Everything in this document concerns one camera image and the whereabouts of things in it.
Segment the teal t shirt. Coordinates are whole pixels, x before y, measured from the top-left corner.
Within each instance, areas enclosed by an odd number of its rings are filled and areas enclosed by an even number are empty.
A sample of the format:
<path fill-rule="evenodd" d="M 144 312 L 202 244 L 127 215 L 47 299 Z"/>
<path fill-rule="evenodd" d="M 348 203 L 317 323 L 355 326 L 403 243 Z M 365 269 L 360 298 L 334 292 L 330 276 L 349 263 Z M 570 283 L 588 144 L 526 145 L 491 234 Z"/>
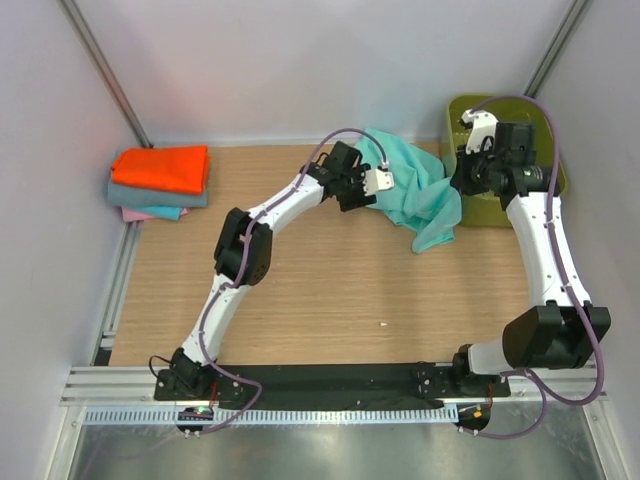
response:
<path fill-rule="evenodd" d="M 396 226 L 415 233 L 415 254 L 454 240 L 454 227 L 462 218 L 461 196 L 450 185 L 440 159 L 393 134 L 365 130 L 356 148 L 362 162 L 377 167 L 386 153 L 395 186 L 376 195 L 370 207 Z"/>

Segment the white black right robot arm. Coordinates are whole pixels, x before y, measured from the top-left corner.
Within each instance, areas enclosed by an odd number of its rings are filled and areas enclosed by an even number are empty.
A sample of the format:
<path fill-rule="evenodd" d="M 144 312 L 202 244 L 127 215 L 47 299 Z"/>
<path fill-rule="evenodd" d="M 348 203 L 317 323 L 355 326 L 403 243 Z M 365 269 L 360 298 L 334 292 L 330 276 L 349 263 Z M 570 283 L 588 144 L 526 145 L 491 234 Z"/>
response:
<path fill-rule="evenodd" d="M 466 111 L 468 130 L 456 151 L 451 185 L 462 196 L 491 193 L 516 234 L 525 265 L 529 307 L 501 336 L 462 348 L 475 375 L 579 369 L 596 365 L 596 383 L 586 401 L 604 386 L 600 342 L 611 326 L 605 307 L 593 304 L 576 271 L 562 221 L 559 164 L 536 164 L 535 127 L 501 122 L 493 114 Z"/>

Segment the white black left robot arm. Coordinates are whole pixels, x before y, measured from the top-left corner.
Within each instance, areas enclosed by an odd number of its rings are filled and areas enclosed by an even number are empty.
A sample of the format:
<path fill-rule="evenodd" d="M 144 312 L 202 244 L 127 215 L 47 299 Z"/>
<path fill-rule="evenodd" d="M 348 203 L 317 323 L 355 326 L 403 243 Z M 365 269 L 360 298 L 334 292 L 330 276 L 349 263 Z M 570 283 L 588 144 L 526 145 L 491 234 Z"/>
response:
<path fill-rule="evenodd" d="M 338 141 L 316 153 L 294 179 L 265 202 L 234 208 L 225 218 L 214 249 L 214 277 L 191 333 L 156 374 L 156 400 L 200 400 L 222 375 L 217 365 L 222 341 L 241 301 L 269 271 L 273 241 L 293 220 L 334 198 L 343 212 L 371 205 L 376 194 L 394 186 L 384 161 L 362 162 L 356 148 Z"/>

